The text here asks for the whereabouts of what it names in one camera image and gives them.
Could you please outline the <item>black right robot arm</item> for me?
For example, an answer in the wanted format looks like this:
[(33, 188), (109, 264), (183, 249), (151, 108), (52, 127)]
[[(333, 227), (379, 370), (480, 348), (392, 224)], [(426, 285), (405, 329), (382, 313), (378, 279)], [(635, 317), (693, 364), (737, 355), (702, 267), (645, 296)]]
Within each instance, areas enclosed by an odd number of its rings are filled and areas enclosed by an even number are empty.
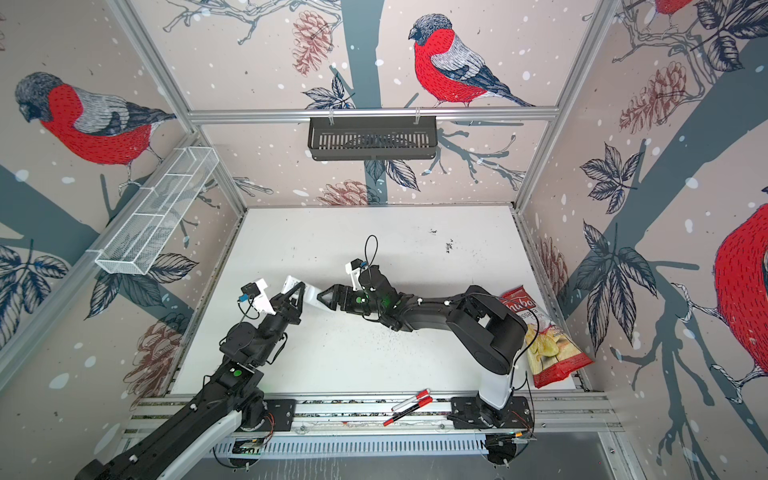
[(428, 298), (398, 291), (380, 267), (359, 259), (347, 265), (350, 285), (334, 284), (315, 294), (331, 311), (343, 311), (396, 332), (450, 331), (485, 369), (478, 397), (500, 411), (513, 392), (518, 354), (527, 323), (498, 297), (478, 285), (449, 297)]

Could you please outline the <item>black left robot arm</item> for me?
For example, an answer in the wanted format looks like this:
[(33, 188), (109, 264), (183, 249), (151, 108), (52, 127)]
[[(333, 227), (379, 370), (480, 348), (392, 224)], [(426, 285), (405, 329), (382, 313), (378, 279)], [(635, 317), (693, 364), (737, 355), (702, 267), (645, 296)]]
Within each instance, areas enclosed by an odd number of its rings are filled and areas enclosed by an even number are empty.
[(267, 400), (260, 368), (279, 354), (287, 327), (300, 323), (305, 291), (298, 282), (268, 301), (270, 313), (259, 325), (233, 326), (219, 345), (221, 364), (189, 402), (112, 460), (91, 461), (75, 479), (181, 479), (239, 429), (269, 436), (290, 431), (296, 402)]

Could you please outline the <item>red marker pen upper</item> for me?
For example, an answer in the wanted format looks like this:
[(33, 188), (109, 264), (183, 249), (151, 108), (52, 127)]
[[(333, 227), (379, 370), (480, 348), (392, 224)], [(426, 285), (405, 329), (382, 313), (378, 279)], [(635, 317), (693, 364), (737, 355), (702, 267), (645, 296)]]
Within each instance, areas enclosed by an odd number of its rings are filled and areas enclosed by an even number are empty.
[(392, 412), (400, 412), (407, 407), (410, 407), (414, 404), (417, 404), (419, 401), (423, 400), (424, 398), (428, 397), (430, 395), (430, 390), (428, 388), (425, 388), (416, 394), (406, 398), (405, 400), (401, 401), (400, 403), (394, 405), (391, 408)]

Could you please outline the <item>red marker pen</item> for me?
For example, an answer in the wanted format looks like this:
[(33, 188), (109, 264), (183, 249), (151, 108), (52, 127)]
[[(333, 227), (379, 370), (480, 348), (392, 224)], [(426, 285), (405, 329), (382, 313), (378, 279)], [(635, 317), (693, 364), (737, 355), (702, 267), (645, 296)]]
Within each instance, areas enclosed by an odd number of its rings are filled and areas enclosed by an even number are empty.
[(428, 397), (430, 395), (430, 390), (428, 388), (425, 388), (416, 394), (406, 398), (405, 400), (401, 401), (400, 403), (394, 405), (391, 408), (392, 412), (400, 412), (407, 407), (410, 407), (414, 404), (417, 404), (419, 401), (423, 400), (424, 398)]
[(426, 396), (426, 397), (424, 397), (424, 398), (421, 398), (421, 399), (419, 399), (419, 400), (418, 400), (418, 402), (417, 402), (417, 403), (415, 403), (414, 405), (411, 405), (411, 406), (409, 406), (408, 408), (406, 408), (406, 409), (404, 409), (404, 410), (402, 410), (402, 411), (398, 411), (398, 412), (397, 412), (397, 413), (395, 413), (393, 416), (391, 416), (390, 418), (388, 418), (388, 419), (387, 419), (387, 420), (386, 420), (386, 421), (383, 423), (383, 426), (384, 426), (384, 427), (390, 426), (390, 425), (392, 425), (393, 423), (395, 423), (395, 422), (397, 422), (397, 421), (399, 421), (399, 420), (401, 420), (401, 419), (405, 418), (406, 416), (409, 416), (409, 415), (411, 415), (412, 413), (414, 413), (414, 412), (416, 412), (416, 411), (420, 410), (421, 408), (424, 408), (424, 407), (426, 407), (427, 405), (431, 404), (432, 402), (433, 402), (433, 398), (432, 398), (431, 396)]

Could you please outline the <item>red marker pen lower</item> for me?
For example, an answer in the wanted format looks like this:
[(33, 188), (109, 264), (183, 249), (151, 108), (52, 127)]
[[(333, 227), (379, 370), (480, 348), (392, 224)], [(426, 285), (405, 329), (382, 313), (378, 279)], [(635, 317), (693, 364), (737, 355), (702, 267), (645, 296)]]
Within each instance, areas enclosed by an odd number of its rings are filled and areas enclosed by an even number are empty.
[(409, 415), (411, 415), (412, 413), (414, 413), (414, 412), (416, 412), (416, 411), (420, 410), (421, 408), (424, 408), (424, 407), (426, 407), (427, 405), (431, 404), (432, 402), (433, 402), (433, 398), (432, 398), (431, 396), (426, 396), (426, 397), (424, 397), (424, 398), (421, 398), (421, 399), (419, 399), (419, 400), (418, 400), (418, 402), (417, 402), (417, 403), (415, 403), (414, 405), (411, 405), (411, 406), (409, 406), (408, 408), (406, 408), (406, 409), (404, 409), (404, 410), (402, 410), (402, 411), (398, 411), (398, 412), (397, 412), (397, 413), (395, 413), (393, 416), (391, 416), (390, 418), (388, 418), (388, 419), (387, 419), (387, 420), (386, 420), (386, 421), (383, 423), (383, 426), (384, 426), (384, 427), (390, 426), (390, 425), (392, 425), (393, 423), (395, 423), (395, 422), (397, 422), (397, 421), (399, 421), (399, 420), (401, 420), (401, 419), (405, 418), (406, 416), (409, 416)]

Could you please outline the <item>aluminium horizontal crossbar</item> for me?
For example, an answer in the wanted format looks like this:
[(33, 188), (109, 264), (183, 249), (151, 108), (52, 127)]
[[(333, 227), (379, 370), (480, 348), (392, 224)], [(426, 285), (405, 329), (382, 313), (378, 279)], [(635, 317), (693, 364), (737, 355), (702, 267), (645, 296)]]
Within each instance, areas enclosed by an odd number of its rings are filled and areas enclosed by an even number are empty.
[(435, 117), (438, 121), (553, 121), (557, 107), (462, 107), (462, 108), (374, 108), (330, 110), (191, 110), (187, 119), (194, 125), (302, 123), (312, 118), (404, 117), (412, 120)]

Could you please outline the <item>red chips bag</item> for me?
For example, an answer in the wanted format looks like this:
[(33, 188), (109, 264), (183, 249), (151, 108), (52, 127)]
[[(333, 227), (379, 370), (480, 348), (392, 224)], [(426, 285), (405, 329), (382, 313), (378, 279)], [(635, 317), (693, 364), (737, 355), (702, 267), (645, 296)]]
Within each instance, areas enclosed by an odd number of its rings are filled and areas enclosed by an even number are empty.
[(523, 350), (537, 389), (564, 381), (593, 363), (523, 286), (505, 292), (501, 299), (527, 324)]

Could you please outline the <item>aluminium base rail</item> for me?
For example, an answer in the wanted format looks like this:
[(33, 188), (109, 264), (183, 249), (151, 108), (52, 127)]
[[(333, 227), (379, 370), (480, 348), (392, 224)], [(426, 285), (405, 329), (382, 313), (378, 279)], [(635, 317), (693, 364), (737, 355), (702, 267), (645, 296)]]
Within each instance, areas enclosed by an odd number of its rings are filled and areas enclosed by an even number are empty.
[(428, 405), (394, 417), (400, 395), (300, 395), (269, 398), (270, 419), (254, 431), (228, 434), (203, 454), (227, 460), (461, 455), (487, 452), (489, 439), (528, 443), (549, 433), (614, 433), (623, 427), (604, 394), (519, 393), (500, 427), (474, 425), (472, 397), (436, 393)]

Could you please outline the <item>black wall basket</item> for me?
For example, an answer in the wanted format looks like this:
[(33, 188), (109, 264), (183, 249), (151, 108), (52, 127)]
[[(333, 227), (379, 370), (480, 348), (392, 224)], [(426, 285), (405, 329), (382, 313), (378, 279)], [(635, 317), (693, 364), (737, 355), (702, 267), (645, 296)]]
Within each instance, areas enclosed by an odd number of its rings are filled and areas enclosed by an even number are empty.
[(437, 121), (432, 116), (313, 118), (307, 148), (315, 161), (429, 160), (438, 151)]

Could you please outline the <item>aluminium frame corner post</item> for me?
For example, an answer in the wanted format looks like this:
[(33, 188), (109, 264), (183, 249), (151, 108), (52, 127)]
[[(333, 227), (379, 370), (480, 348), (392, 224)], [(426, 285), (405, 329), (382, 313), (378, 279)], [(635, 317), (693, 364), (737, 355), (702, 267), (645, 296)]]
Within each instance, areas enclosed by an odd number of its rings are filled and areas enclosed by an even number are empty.
[[(194, 137), (197, 146), (213, 147), (201, 128), (192, 123), (189, 104), (132, 3), (130, 1), (109, 0), (107, 5), (143, 62), (144, 67), (161, 90), (161, 95), (171, 107), (187, 136)], [(217, 181), (219, 189), (232, 209), (239, 217), (243, 217), (248, 208), (223, 160), (220, 160), (214, 169), (213, 178)]]

